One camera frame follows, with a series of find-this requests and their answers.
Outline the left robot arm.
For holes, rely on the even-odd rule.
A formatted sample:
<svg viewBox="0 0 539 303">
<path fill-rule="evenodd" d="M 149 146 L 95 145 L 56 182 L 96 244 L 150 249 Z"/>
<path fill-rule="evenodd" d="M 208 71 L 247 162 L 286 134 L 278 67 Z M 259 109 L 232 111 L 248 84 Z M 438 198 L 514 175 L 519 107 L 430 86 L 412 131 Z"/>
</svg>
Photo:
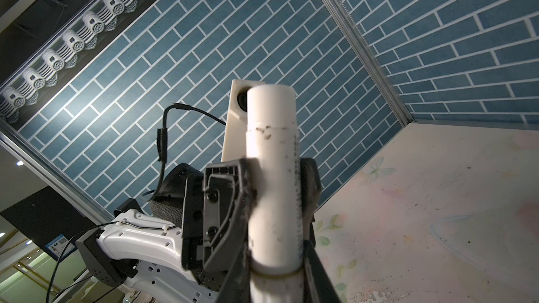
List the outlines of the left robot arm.
<svg viewBox="0 0 539 303">
<path fill-rule="evenodd" d="M 255 273 L 248 219 L 255 204 L 249 159 L 173 169 L 154 199 L 154 215 L 135 200 L 115 220 L 77 239 L 88 270 L 112 287 L 140 290 L 159 302 L 318 302 L 314 270 L 314 202 L 321 193 L 317 164 L 300 160 L 306 266 L 279 279 Z"/>
</svg>

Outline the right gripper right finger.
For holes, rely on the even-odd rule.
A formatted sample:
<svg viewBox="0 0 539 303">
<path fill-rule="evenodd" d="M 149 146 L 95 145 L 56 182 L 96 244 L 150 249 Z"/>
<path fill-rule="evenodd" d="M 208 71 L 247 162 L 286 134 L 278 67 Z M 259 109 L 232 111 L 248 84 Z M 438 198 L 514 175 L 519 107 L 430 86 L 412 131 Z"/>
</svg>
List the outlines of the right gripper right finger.
<svg viewBox="0 0 539 303">
<path fill-rule="evenodd" d="M 334 302 L 340 299 L 311 241 L 304 241 L 304 299 L 308 302 Z"/>
</svg>

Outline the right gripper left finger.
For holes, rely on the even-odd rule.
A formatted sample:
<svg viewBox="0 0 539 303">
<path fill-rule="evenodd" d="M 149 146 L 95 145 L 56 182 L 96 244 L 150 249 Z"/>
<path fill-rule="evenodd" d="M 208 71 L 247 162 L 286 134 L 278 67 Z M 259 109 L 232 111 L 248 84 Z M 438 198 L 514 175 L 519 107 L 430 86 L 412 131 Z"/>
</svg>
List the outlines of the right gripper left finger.
<svg viewBox="0 0 539 303">
<path fill-rule="evenodd" d="M 251 303 L 251 251 L 248 241 L 240 248 L 218 293 L 216 303 Z"/>
</svg>

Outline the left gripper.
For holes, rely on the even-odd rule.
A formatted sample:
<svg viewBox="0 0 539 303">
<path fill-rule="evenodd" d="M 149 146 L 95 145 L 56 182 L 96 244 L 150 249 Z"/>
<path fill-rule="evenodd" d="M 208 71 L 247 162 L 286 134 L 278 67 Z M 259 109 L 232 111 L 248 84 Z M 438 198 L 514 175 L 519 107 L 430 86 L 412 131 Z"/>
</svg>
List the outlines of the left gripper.
<svg viewBox="0 0 539 303">
<path fill-rule="evenodd" d="M 255 159 L 209 164 L 202 172 L 181 164 L 182 267 L 197 280 L 223 280 L 244 246 L 256 198 Z M 303 233 L 309 236 L 322 186 L 317 163 L 300 159 Z"/>
</svg>

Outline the white glue stick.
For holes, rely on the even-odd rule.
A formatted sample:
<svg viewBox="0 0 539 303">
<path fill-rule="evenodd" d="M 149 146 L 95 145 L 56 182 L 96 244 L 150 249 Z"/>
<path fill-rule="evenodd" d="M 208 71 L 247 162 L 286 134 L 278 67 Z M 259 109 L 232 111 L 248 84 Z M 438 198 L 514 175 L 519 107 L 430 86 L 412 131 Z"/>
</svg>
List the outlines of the white glue stick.
<svg viewBox="0 0 539 303">
<path fill-rule="evenodd" d="M 296 93 L 262 85 L 247 94 L 246 155 L 255 205 L 248 221 L 252 302 L 302 302 L 303 219 Z"/>
</svg>

